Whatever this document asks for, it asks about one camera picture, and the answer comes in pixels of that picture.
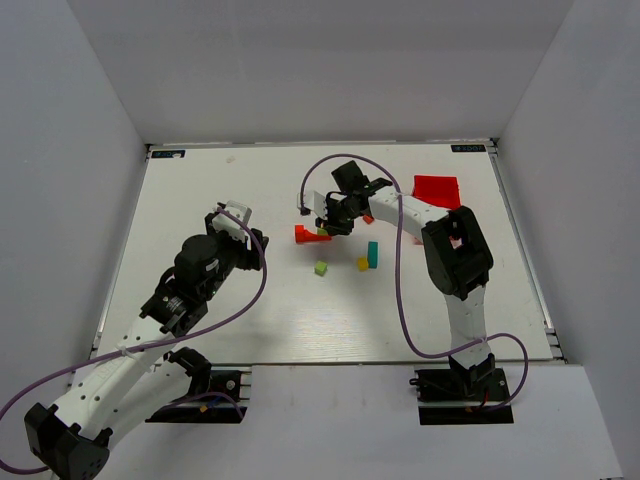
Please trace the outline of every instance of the blue block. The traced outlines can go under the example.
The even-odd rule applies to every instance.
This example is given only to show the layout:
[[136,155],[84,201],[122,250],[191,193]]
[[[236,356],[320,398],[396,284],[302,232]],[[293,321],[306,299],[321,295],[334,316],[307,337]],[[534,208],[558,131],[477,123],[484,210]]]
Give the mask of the blue block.
[[369,268],[378,268],[378,242],[369,242],[367,261],[369,262]]

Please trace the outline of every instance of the yellow block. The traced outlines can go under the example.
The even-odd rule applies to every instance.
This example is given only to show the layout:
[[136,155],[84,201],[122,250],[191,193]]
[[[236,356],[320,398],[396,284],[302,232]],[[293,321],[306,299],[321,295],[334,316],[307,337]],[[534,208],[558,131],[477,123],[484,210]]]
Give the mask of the yellow block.
[[358,259],[358,270],[361,272],[369,270],[369,261],[367,260],[367,257],[360,257]]

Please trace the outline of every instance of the gray wall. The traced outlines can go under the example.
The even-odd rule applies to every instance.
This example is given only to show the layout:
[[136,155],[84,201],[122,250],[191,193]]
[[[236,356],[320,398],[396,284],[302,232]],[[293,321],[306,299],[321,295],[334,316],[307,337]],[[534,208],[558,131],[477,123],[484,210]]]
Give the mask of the gray wall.
[[498,135],[572,0],[69,0],[142,138]]
[[630,479],[640,479],[638,25],[638,0],[576,2],[500,141],[552,319]]
[[[144,146],[64,0],[0,5],[0,403],[87,358],[143,173]],[[16,405],[0,456],[38,461]],[[0,478],[9,478],[0,473]]]

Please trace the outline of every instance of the red block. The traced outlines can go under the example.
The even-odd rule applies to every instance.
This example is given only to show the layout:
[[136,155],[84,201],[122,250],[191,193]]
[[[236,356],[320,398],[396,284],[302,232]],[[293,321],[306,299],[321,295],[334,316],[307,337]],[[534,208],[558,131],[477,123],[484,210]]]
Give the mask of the red block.
[[462,205],[456,177],[415,175],[413,177],[413,193],[411,195],[423,202],[449,210],[455,210]]
[[316,235],[304,228],[304,225],[296,225],[295,228],[296,243],[309,243],[309,242],[330,242],[331,237],[329,235]]

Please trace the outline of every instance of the small cube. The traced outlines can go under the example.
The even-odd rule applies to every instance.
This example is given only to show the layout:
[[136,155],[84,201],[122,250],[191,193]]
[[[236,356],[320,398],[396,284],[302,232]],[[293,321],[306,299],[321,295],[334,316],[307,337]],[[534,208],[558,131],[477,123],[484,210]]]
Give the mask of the small cube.
[[364,272],[369,270],[369,262],[367,261],[367,257],[361,257],[358,259],[358,270]]
[[369,268],[378,268],[378,242],[369,242],[367,262],[369,263]]
[[316,275],[320,275],[321,277],[324,277],[324,274],[327,273],[327,262],[316,262],[316,268],[315,268],[315,272]]

